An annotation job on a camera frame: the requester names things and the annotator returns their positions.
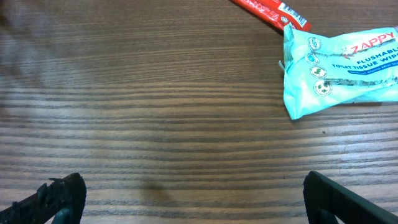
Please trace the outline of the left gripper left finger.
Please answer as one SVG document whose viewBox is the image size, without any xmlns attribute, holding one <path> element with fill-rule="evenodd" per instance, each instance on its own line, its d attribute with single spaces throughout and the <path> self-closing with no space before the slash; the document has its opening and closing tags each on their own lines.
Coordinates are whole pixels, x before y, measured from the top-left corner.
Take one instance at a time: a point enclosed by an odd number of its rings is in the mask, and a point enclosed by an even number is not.
<svg viewBox="0 0 398 224">
<path fill-rule="evenodd" d="M 62 179 L 51 178 L 35 194 L 1 211 L 1 224 L 53 223 L 79 224 L 86 202 L 86 185 L 79 173 Z"/>
</svg>

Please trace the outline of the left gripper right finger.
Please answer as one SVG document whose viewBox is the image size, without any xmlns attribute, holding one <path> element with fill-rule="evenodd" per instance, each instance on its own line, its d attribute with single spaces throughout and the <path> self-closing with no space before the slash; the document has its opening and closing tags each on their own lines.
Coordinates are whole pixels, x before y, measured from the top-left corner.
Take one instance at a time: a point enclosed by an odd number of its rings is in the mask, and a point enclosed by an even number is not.
<svg viewBox="0 0 398 224">
<path fill-rule="evenodd" d="M 396 224 L 397 216 L 342 185 L 311 171 L 303 182 L 303 197 L 309 224 Z"/>
</svg>

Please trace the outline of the teal tissue packet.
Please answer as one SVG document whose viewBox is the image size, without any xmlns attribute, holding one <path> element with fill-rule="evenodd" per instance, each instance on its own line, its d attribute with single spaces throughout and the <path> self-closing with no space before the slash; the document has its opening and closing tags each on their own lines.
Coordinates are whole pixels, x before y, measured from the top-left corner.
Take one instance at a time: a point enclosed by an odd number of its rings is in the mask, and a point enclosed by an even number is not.
<svg viewBox="0 0 398 224">
<path fill-rule="evenodd" d="M 284 28 L 284 104 L 291 119 L 343 103 L 397 101 L 397 28 L 324 37 Z"/>
</svg>

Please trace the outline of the red stick packet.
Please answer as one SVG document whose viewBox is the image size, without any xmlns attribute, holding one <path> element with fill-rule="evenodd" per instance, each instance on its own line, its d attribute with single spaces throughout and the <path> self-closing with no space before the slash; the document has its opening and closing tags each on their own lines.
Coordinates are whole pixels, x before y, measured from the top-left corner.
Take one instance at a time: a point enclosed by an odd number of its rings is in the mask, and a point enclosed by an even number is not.
<svg viewBox="0 0 398 224">
<path fill-rule="evenodd" d="M 294 29 L 308 32 L 312 25 L 281 0 L 232 0 L 245 10 L 279 30 L 291 24 Z"/>
</svg>

